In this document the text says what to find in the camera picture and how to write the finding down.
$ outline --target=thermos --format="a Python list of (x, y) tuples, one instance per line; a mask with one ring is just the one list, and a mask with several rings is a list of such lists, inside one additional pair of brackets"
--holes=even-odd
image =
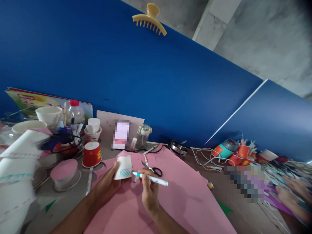
[(227, 139), (211, 151), (211, 153), (215, 157), (228, 158), (238, 150), (238, 147), (239, 145), (236, 141)]

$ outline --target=scissors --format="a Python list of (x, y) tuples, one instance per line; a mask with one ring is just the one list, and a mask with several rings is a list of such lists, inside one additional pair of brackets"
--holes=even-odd
[(148, 167), (149, 169), (151, 169), (154, 173), (155, 173), (155, 175), (157, 175), (158, 177), (162, 177), (163, 176), (163, 172), (161, 171), (161, 169), (159, 169), (158, 167), (153, 167), (153, 168), (151, 168), (151, 167), (149, 167), (149, 165), (148, 164), (145, 164), (144, 162), (141, 162), (145, 167)]

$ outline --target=pink circle paper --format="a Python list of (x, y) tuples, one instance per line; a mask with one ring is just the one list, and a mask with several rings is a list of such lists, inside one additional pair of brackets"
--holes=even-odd
[(62, 180), (70, 175), (72, 175), (78, 167), (78, 162), (75, 159), (69, 159), (60, 162), (52, 171), (52, 180)]

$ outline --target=white marker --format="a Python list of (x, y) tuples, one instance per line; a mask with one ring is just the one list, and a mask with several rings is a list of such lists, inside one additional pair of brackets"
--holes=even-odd
[[(143, 176), (143, 174), (138, 173), (138, 172), (132, 172), (132, 174), (134, 174), (135, 176), (138, 176), (140, 178), (142, 178), (142, 176)], [(156, 177), (152, 177), (150, 175), (147, 175), (147, 177), (149, 178), (150, 181), (153, 181), (154, 183), (161, 184), (164, 186), (168, 186), (168, 181), (165, 181), (165, 180), (162, 180), (162, 179), (159, 179)]]

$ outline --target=green paper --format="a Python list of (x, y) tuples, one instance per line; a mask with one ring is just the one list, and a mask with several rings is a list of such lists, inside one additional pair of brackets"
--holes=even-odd
[(218, 200), (217, 200), (217, 202), (219, 203), (219, 206), (221, 207), (221, 209), (223, 210), (224, 214), (225, 214), (225, 215), (227, 216), (227, 218), (228, 218), (228, 214), (229, 214), (230, 212), (233, 212), (233, 211), (232, 211), (230, 208), (228, 208), (225, 204), (219, 202)]
[(53, 202), (51, 202), (50, 204), (48, 204), (48, 205), (46, 205), (46, 209), (45, 209), (45, 212), (47, 213), (48, 212), (48, 210), (51, 208), (51, 206), (53, 205), (53, 203), (56, 201), (56, 199), (53, 201)]

